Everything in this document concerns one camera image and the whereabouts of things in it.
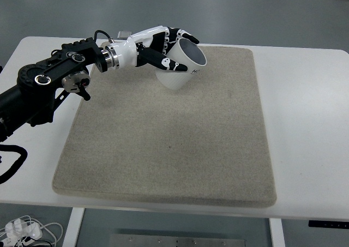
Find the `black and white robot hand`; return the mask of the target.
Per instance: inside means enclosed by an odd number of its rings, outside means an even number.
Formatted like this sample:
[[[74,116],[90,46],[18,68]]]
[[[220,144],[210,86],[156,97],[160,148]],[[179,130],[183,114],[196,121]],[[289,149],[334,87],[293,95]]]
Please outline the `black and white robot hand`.
[[[111,51],[112,66],[116,69],[127,65],[141,67],[150,64],[161,70],[169,70],[170,66],[164,64],[166,54],[180,38],[199,43],[198,39],[183,29],[157,26],[132,34],[126,40],[109,43],[105,48]]]

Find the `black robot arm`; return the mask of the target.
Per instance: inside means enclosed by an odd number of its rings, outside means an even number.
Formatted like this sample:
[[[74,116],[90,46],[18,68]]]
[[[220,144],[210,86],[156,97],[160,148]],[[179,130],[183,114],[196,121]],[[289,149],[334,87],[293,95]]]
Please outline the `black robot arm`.
[[[63,79],[85,71],[91,64],[106,72],[117,66],[118,60],[112,48],[99,47],[95,38],[87,38],[63,44],[49,58],[23,66],[16,85],[1,94],[1,141],[25,123],[51,123],[62,103],[55,95],[63,87]]]

